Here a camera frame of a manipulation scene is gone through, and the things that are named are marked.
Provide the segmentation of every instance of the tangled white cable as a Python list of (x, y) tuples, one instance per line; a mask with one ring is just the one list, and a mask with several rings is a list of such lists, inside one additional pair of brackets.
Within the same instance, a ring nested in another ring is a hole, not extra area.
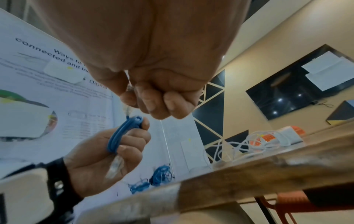
[[(263, 139), (263, 136), (269, 135), (269, 134), (274, 136), (275, 138), (273, 140), (267, 142), (266, 140)], [(280, 144), (280, 141), (277, 139), (279, 137), (282, 137), (283, 140), (285, 140), (286, 142), (283, 141), (283, 143)], [(219, 148), (222, 145), (226, 145), (226, 144), (221, 144), (221, 141), (219, 141), (217, 145), (211, 145), (208, 147), (208, 148), (216, 147), (215, 154), (214, 154), (214, 160), (216, 160), (216, 156), (218, 156), (218, 158), (221, 160), (222, 149), (219, 150)], [(243, 142), (228, 142), (227, 145), (231, 145), (232, 149), (233, 149), (232, 158), (230, 158), (230, 156), (228, 154), (226, 154), (227, 157), (231, 161), (236, 161), (238, 159), (248, 158), (248, 157), (251, 157), (256, 154), (262, 154), (265, 151), (278, 149), (280, 146), (283, 146), (283, 147), (290, 146), (291, 141), (289, 140), (289, 138), (286, 135), (284, 135), (283, 133), (281, 133), (279, 131), (256, 131), (256, 132), (249, 134)], [(241, 146), (248, 146), (248, 149), (241, 148)], [(247, 155), (235, 158), (235, 153), (237, 151), (243, 151), (243, 152), (246, 151), (248, 153), (247, 153)]]

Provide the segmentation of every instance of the ceiling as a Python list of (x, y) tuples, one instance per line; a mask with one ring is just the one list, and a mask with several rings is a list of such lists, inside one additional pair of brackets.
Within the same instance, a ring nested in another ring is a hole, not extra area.
[[(219, 69), (289, 18), (311, 0), (252, 0), (246, 20), (231, 43)], [(50, 34), (26, 0), (0, 0), (3, 8)]]
[(264, 37), (277, 25), (289, 18), (311, 0), (254, 0), (250, 6), (250, 16), (241, 26), (231, 43), (219, 69), (240, 55), (243, 51)]

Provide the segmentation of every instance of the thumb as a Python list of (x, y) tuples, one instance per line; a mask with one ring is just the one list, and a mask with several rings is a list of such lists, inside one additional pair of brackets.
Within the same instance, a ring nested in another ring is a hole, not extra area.
[(92, 77), (120, 96), (126, 91), (129, 80), (124, 71), (113, 72), (108, 68), (98, 68), (93, 65), (86, 65)]

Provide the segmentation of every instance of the wooden table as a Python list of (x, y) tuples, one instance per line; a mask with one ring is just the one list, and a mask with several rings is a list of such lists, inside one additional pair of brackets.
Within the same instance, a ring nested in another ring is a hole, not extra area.
[(254, 158), (221, 162), (213, 172), (89, 210), (81, 214), (79, 223), (126, 222), (265, 194), (354, 182), (353, 119), (308, 134), (303, 140)]

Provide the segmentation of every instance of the wall-mounted tv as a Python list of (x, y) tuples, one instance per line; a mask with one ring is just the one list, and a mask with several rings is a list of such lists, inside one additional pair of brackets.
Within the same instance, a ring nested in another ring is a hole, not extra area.
[(328, 51), (337, 57), (345, 57), (353, 62), (343, 53), (328, 45), (323, 45), (253, 86), (246, 91), (247, 94), (265, 117), (271, 120), (306, 107), (325, 97), (336, 95), (343, 89), (354, 85), (354, 79), (350, 79), (340, 85), (321, 91), (306, 77), (309, 72), (302, 66)]

